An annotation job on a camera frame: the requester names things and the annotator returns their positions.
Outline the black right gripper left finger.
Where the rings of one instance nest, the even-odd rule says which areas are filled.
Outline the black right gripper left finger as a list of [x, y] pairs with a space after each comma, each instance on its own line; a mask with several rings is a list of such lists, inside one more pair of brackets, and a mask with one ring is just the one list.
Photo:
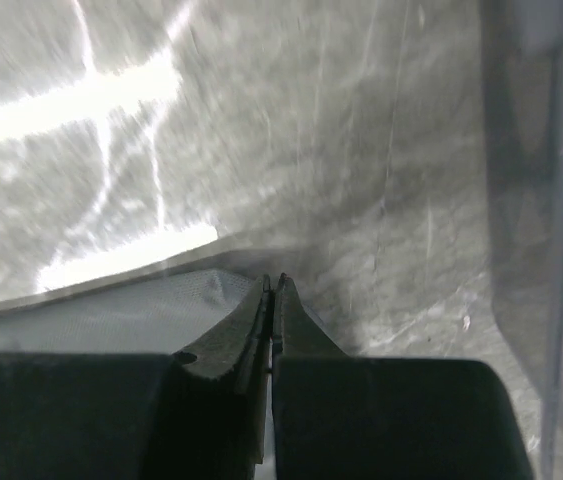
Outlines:
[[0, 352], [0, 479], [250, 478], [269, 294], [174, 353]]

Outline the dark grey t shirt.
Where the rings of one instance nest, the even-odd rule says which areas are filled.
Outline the dark grey t shirt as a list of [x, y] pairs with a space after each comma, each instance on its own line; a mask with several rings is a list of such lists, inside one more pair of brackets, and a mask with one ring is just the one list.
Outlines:
[[194, 342], [242, 301], [263, 274], [293, 278], [309, 317], [350, 354], [332, 315], [308, 297], [300, 253], [281, 248], [190, 252], [163, 271], [101, 279], [46, 300], [0, 309], [0, 352], [174, 353]]

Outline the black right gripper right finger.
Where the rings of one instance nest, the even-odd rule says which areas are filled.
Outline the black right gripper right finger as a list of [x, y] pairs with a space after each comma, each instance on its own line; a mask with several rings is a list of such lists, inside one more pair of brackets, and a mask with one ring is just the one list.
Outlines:
[[345, 354], [281, 276], [272, 416], [280, 479], [529, 479], [507, 390], [486, 363]]

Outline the grey plastic bin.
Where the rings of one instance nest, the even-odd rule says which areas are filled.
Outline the grey plastic bin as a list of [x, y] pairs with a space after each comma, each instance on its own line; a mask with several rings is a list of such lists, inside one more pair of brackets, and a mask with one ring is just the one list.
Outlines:
[[480, 20], [492, 308], [539, 397], [538, 476], [563, 479], [563, 1]]

